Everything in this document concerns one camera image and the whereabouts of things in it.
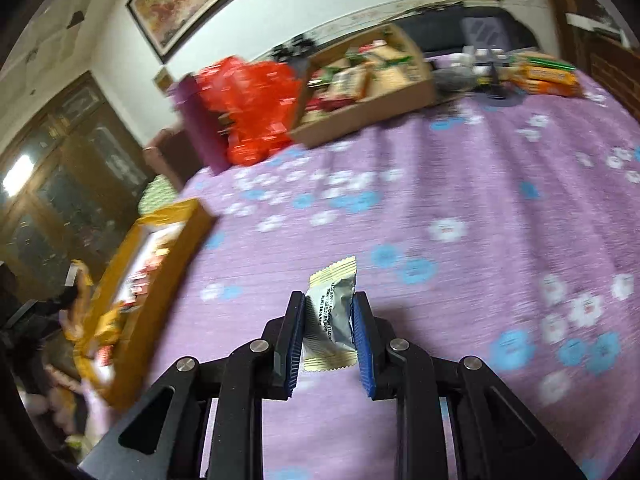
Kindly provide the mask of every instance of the green textured fabric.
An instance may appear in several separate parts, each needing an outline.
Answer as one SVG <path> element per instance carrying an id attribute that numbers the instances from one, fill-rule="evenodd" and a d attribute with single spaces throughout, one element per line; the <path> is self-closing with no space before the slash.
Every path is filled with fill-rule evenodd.
<path id="1" fill-rule="evenodd" d="M 138 202 L 140 216 L 152 213 L 158 208 L 171 204 L 178 193 L 164 175 L 158 175 L 146 186 L 145 192 Z"/>

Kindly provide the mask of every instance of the small white packet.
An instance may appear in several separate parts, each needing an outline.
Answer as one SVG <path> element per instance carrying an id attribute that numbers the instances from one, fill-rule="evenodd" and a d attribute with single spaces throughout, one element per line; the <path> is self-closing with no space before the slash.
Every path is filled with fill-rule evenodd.
<path id="1" fill-rule="evenodd" d="M 356 364 L 350 322 L 355 287 L 355 256 L 331 264 L 309 278 L 303 339 L 305 370 L 333 370 Z"/>

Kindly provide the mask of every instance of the open box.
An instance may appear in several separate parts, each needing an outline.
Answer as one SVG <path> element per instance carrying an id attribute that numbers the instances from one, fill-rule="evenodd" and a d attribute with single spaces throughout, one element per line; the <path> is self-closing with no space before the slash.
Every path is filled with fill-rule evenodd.
<path id="1" fill-rule="evenodd" d="M 104 272 L 84 318 L 74 362 L 81 377 L 116 410 L 130 408 L 138 398 L 174 294 L 213 222 L 196 199 L 156 210 L 135 222 Z M 126 314 L 111 363 L 98 366 L 95 333 L 100 318 L 124 298 L 130 277 L 140 272 L 159 238 L 169 240 L 168 253 L 153 271 L 146 294 Z"/>
<path id="2" fill-rule="evenodd" d="M 305 114 L 306 103 L 311 99 L 314 90 L 306 85 L 312 74 L 331 63 L 343 58 L 350 47 L 360 47 L 375 40 L 385 40 L 390 46 L 412 56 L 411 63 L 416 67 L 418 81 L 409 83 L 404 88 L 384 92 L 373 80 L 365 97 L 353 105 L 331 112 L 327 117 L 315 122 L 300 124 Z M 422 60 L 422 52 L 418 46 L 396 25 L 386 24 L 371 28 L 360 34 L 350 36 L 308 58 L 302 93 L 298 99 L 294 128 L 289 132 L 296 142 L 308 148 L 314 148 L 330 140 L 337 139 L 364 126 L 377 123 L 396 115 L 418 110 L 436 103 L 436 89 L 429 66 Z"/>

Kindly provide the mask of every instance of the ceiling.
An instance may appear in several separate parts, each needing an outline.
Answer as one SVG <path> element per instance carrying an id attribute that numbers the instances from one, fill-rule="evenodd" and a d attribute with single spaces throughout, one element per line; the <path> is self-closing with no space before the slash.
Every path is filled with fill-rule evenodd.
<path id="1" fill-rule="evenodd" d="M 70 80 L 68 68 L 86 62 L 100 26 L 115 0 L 46 0 L 32 17 L 0 70 L 0 118 L 3 130 L 30 108 L 31 98 L 47 79 Z"/>

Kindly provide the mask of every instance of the metal screw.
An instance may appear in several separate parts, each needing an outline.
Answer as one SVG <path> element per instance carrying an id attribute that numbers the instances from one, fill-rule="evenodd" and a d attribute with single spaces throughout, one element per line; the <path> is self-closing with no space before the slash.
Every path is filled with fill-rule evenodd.
<path id="1" fill-rule="evenodd" d="M 255 341 L 251 342 L 249 348 L 251 349 L 251 352 L 260 353 L 269 348 L 269 343 L 267 343 L 264 339 L 256 339 Z"/>
<path id="2" fill-rule="evenodd" d="M 183 357 L 178 361 L 178 364 L 175 365 L 180 372 L 188 372 L 189 370 L 193 370 L 193 367 L 196 365 L 196 361 L 191 359 L 190 357 Z"/>
<path id="3" fill-rule="evenodd" d="M 391 346 L 392 350 L 401 352 L 402 350 L 406 350 L 407 348 L 409 348 L 409 342 L 406 339 L 396 338 L 391 340 L 389 346 Z"/>
<path id="4" fill-rule="evenodd" d="M 482 361 L 474 357 L 473 355 L 469 357 L 465 357 L 465 360 L 462 361 L 462 364 L 465 365 L 465 368 L 469 370 L 479 370 L 482 367 Z"/>

